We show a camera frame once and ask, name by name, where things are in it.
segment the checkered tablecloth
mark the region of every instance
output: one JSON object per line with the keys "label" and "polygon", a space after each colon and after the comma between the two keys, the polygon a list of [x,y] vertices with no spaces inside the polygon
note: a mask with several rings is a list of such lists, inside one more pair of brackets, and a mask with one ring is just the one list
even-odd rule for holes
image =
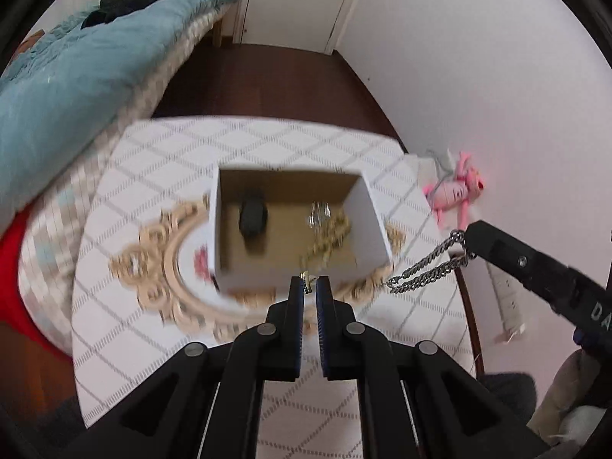
{"label": "checkered tablecloth", "polygon": [[[213,167],[222,163],[359,169],[371,183],[381,215],[406,233],[397,270],[439,243],[435,219],[405,154],[388,137],[273,119],[188,117],[132,125],[97,189],[76,267],[73,360],[87,425],[189,341],[216,345],[210,334],[187,336],[143,311],[134,291],[111,276],[108,263],[162,209],[209,191]],[[408,345],[434,340],[473,372],[453,275],[414,293],[380,293],[356,314],[391,340]],[[362,457],[356,385],[323,380],[314,335],[304,340],[303,359],[295,383],[265,384],[258,457]]]}

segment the white cardboard box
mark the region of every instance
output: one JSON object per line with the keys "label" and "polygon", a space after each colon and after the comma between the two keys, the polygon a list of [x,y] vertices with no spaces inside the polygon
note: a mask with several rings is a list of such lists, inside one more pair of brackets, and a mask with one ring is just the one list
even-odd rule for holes
{"label": "white cardboard box", "polygon": [[[249,194],[263,197],[268,221],[264,233],[247,242],[238,220],[241,202]],[[222,166],[215,169],[210,190],[213,228],[208,254],[219,290],[286,290],[291,277],[302,272],[299,256],[314,243],[314,231],[307,225],[313,202],[328,202],[332,214],[344,209],[351,232],[325,269],[309,264],[311,275],[329,276],[334,287],[365,278],[391,261],[383,220],[361,173]]]}

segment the red fabric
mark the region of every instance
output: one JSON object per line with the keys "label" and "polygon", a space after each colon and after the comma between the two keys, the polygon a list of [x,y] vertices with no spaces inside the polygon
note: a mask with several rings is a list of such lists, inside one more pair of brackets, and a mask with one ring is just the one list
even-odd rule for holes
{"label": "red fabric", "polygon": [[19,255],[31,210],[30,205],[18,213],[0,238],[0,321],[8,323],[15,331],[26,335],[57,357],[70,360],[68,355],[52,345],[36,328],[19,294]]}

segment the black object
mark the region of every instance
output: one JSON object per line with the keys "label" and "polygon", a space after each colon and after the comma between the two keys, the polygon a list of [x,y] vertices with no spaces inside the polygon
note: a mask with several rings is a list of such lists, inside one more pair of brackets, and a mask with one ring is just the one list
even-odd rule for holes
{"label": "black object", "polygon": [[238,223],[244,239],[248,240],[263,233],[265,225],[267,225],[267,208],[262,197],[246,197],[240,208]]}
{"label": "black object", "polygon": [[100,0],[100,8],[94,10],[83,21],[81,29],[108,24],[117,17],[131,14],[136,10],[142,10],[157,0]]}
{"label": "black object", "polygon": [[487,373],[477,379],[510,409],[521,423],[528,423],[537,408],[536,382],[530,374]]}

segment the plush toy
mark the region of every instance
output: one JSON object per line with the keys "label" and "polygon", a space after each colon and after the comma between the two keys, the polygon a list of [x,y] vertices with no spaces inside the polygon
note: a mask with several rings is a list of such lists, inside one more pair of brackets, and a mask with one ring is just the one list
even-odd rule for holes
{"label": "plush toy", "polygon": [[460,152],[452,181],[442,180],[423,188],[431,209],[436,213],[439,226],[443,225],[444,212],[458,207],[457,226],[461,230],[467,228],[467,208],[485,189],[480,173],[470,163],[471,158],[471,154]]}

